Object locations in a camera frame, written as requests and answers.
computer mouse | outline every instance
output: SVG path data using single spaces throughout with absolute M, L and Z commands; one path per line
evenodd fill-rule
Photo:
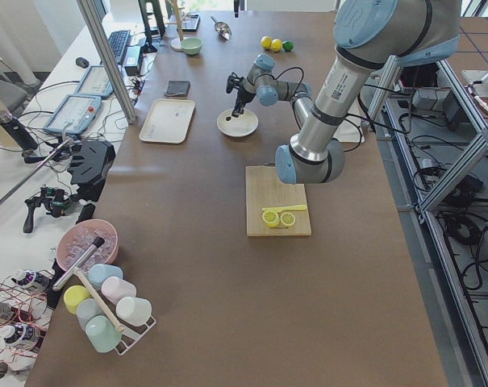
M 75 60 L 75 64 L 79 67 L 82 67 L 83 69 L 86 69 L 90 63 L 88 62 L 88 60 L 86 58 L 83 58 L 82 56 L 79 56 L 76 60 Z

metal scoop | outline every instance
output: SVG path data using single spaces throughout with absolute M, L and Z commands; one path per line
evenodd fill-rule
M 225 22 L 218 22 L 213 15 L 211 19 L 215 22 L 215 31 L 225 40 L 229 40 L 231 38 L 231 28 L 229 25 Z

green bowl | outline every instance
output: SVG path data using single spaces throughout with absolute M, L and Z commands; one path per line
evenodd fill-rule
M 197 55 L 201 52 L 202 40 L 199 38 L 186 38 L 181 41 L 182 51 L 186 55 Z

wooden cutting board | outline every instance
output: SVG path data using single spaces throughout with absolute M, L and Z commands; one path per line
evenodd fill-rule
M 311 235 L 310 216 L 306 211 L 291 211 L 295 215 L 292 227 L 269 227 L 261 220 L 262 207 L 307 204 L 303 184 L 284 184 L 274 167 L 245 167 L 245 205 L 248 236 Z

keyboard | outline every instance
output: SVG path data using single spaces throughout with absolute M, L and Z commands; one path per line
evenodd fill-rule
M 121 65 L 123 63 L 123 58 L 125 57 L 125 52 L 127 50 L 127 42 L 131 37 L 130 30 L 120 30 L 120 31 L 113 31 L 109 35 L 107 41 L 111 46 L 111 50 L 115 55 L 116 63 Z

